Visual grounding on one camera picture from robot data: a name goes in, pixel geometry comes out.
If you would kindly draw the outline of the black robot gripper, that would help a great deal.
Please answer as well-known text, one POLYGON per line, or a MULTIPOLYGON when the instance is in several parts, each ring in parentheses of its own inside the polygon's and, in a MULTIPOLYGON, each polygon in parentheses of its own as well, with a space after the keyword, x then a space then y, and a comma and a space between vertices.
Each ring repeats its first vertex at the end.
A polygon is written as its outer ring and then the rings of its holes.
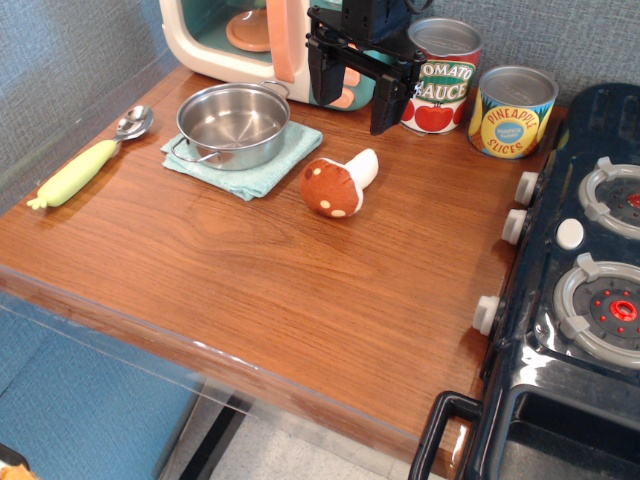
POLYGON ((370 133, 401 122, 425 55, 407 36, 412 19, 426 11, 413 1, 318 3, 307 10, 308 65, 315 102, 327 106, 342 94, 348 68, 376 81, 370 133))

